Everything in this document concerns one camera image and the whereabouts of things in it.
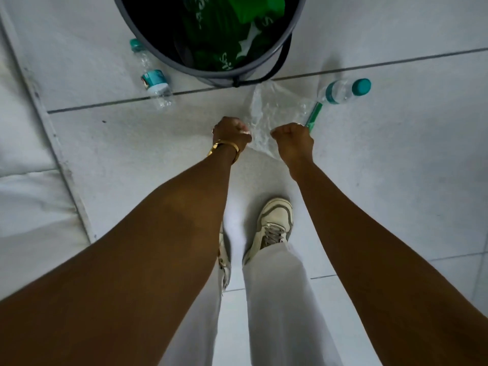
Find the person's left hand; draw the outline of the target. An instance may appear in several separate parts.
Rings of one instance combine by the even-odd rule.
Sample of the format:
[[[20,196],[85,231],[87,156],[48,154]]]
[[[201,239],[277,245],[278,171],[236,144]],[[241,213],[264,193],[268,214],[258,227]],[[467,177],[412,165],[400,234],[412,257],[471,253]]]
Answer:
[[[247,144],[252,142],[252,136],[247,125],[239,118],[224,116],[212,130],[213,142],[227,141],[235,144],[242,152]]]

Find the person's right hand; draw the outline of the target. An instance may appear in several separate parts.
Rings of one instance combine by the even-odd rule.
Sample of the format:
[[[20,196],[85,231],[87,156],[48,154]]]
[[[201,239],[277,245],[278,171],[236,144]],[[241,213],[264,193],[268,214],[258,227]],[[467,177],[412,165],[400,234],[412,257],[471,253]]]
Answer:
[[[272,129],[270,135],[276,141],[279,155],[287,166],[313,162],[314,140],[307,127],[288,123]]]

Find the clear plastic bag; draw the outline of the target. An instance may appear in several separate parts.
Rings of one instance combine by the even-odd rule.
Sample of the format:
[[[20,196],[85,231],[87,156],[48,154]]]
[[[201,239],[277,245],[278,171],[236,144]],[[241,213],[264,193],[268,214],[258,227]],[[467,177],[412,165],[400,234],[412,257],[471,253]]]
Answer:
[[[281,160],[271,131],[288,123],[306,125],[317,101],[299,96],[274,81],[266,81],[255,86],[252,95],[247,98],[247,105],[243,121],[252,137],[248,146]]]

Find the person's right forearm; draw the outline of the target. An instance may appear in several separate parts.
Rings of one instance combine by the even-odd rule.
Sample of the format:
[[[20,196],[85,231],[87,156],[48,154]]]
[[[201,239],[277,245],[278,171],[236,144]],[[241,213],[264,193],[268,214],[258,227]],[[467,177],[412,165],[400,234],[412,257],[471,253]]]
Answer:
[[[311,159],[285,163],[382,365],[488,366],[488,318]]]

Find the person's left forearm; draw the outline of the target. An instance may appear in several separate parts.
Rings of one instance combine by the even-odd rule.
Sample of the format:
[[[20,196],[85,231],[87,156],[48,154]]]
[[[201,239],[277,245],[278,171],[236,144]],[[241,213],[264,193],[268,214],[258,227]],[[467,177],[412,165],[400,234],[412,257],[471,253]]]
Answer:
[[[217,263],[234,154],[218,148],[0,301],[0,366],[156,366]]]

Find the gold bangle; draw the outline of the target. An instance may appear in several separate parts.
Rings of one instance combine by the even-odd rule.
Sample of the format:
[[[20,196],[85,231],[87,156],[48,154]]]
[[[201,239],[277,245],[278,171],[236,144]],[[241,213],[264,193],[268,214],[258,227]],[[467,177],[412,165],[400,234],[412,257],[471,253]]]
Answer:
[[[238,160],[240,154],[241,154],[241,149],[237,146],[232,141],[225,141],[225,140],[217,140],[211,147],[210,151],[206,155],[207,157],[211,156],[218,148],[220,147],[229,147],[232,148],[234,151],[234,158],[232,160],[231,164],[235,164],[235,162]]]

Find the green plastic stick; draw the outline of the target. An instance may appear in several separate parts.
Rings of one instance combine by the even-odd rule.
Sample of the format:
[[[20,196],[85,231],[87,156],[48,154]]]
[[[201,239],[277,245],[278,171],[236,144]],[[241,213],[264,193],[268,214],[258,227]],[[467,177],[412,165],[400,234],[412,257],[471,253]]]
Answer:
[[[308,119],[307,119],[304,127],[308,128],[309,133],[312,132],[314,125],[315,125],[315,121],[316,121],[317,117],[319,116],[322,107],[323,107],[323,104],[321,102],[316,102],[313,110],[311,111],[310,115],[308,116]]]

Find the clear bottle with teal cap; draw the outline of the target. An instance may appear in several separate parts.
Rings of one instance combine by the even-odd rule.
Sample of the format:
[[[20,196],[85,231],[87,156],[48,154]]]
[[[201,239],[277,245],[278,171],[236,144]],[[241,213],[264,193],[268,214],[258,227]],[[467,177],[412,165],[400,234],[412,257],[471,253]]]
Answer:
[[[323,88],[318,93],[318,102],[321,104],[345,104],[359,97],[363,97],[371,90],[369,79],[339,79]]]

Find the grey round bin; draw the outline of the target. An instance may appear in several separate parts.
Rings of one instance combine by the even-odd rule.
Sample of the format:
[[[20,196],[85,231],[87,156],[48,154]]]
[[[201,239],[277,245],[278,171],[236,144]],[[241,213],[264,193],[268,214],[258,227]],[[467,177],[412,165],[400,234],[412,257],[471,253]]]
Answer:
[[[213,87],[272,79],[306,0],[114,0],[156,59]]]

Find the white right sneaker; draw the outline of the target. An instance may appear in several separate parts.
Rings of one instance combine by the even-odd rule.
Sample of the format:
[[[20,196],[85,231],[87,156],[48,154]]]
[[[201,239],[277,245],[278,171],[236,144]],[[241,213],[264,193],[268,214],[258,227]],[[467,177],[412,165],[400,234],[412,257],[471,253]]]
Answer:
[[[242,265],[248,264],[258,252],[274,244],[286,243],[293,228],[293,208],[290,201],[275,197],[262,208],[253,241],[245,252]]]

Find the white sneaker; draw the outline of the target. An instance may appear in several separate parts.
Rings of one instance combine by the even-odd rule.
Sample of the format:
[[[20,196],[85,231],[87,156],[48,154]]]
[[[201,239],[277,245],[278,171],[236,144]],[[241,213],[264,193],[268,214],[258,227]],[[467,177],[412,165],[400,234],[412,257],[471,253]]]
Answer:
[[[222,291],[225,291],[229,285],[231,278],[231,262],[227,254],[224,233],[223,233],[223,222],[221,222],[219,230],[219,254],[218,254],[218,264],[222,274]]]
[[[248,264],[258,252],[274,244],[286,243],[293,228],[293,208],[290,201],[275,197],[262,208],[253,241],[245,252],[242,265]]]

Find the crushed clear plastic bottle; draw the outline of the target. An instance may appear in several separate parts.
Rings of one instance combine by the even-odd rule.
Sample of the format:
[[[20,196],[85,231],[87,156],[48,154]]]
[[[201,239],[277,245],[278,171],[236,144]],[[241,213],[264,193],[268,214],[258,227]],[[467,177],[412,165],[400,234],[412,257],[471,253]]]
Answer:
[[[155,105],[159,109],[172,106],[172,89],[153,54],[136,38],[132,38],[129,43],[131,51],[140,66],[140,80],[148,96],[155,101]]]

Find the green plastic bag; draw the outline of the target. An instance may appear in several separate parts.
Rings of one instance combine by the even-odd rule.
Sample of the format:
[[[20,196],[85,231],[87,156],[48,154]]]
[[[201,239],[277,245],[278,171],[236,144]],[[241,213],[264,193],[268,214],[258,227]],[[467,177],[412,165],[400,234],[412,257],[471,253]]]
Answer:
[[[226,72],[264,55],[280,36],[285,0],[178,0],[184,65]]]

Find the white left sneaker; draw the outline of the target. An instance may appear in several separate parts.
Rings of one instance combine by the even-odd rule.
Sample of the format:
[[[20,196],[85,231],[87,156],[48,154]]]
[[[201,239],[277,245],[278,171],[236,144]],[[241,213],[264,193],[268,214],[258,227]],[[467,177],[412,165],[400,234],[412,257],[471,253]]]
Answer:
[[[225,291],[229,285],[231,278],[231,262],[227,254],[224,233],[223,233],[223,222],[221,222],[219,230],[219,254],[218,254],[218,264],[222,274],[222,291]]]

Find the white trousers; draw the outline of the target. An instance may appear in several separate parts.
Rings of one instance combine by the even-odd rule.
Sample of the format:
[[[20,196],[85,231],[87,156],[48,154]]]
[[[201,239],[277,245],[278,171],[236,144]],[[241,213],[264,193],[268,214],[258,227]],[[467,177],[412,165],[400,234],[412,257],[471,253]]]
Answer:
[[[288,243],[260,250],[243,266],[253,366],[343,366],[306,270]],[[211,366],[223,270],[216,263],[158,366]]]

